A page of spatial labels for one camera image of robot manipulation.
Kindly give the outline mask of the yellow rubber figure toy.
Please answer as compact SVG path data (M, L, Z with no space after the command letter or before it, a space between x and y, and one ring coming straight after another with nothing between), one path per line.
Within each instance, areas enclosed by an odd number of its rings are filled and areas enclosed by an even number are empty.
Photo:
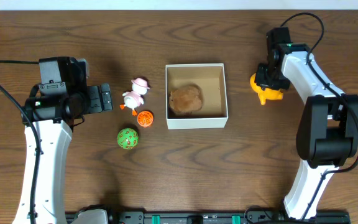
M283 93L280 90L271 90L269 88L262 89L260 86L256 84L255 77L256 74L253 74L250 77L250 87L254 92L256 92L261 105L265 105L267 100L283 99Z

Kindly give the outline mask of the white duck toy pink hat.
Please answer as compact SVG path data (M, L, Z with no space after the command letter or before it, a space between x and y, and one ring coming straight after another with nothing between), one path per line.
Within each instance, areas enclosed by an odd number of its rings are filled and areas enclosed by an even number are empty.
M120 109L130 108L132 110L132 115L137 116L136 108L144 104L144 95L150 89L148 81L143 78L135 78L131 80L132 90L124 92L122 96L124 97L123 104L120 104Z

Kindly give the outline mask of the green numbered ball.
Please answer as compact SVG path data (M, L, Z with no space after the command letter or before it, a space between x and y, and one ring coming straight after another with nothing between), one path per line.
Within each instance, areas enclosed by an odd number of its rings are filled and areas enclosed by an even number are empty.
M139 143L139 135L135 129L124 128L117 134L117 143L123 149L133 149Z

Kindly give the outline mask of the orange slice toy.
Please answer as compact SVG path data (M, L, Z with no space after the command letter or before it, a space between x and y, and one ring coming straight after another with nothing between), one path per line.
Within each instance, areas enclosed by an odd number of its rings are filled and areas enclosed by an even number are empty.
M150 111L141 111L137 115L137 122L143 128L148 128L149 126L151 126L153 121L154 121L154 116Z

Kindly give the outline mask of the brown plush toy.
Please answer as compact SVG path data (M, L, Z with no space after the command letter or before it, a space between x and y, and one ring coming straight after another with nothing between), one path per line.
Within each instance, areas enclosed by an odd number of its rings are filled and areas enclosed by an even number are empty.
M203 107L203 96L196 85L186 85L170 92L168 105L175 114L190 114Z

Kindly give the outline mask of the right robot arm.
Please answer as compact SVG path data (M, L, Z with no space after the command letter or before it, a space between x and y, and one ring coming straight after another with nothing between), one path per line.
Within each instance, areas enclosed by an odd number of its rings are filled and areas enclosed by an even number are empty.
M347 95L320 69L306 44L291 41L286 27L266 34L268 62L261 63L250 78L261 105L281 100L294 86L305 104L296 150L300 166L283 204L288 218L316 216L325 187L358 148L358 96Z

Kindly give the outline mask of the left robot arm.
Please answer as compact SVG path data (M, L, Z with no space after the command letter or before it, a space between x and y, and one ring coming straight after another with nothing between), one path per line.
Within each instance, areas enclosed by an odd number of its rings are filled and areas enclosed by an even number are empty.
M23 110L26 160L21 199L14 223L66 223L65 164L76 119L113 109L107 83L89 86L83 58L39 60L40 83Z

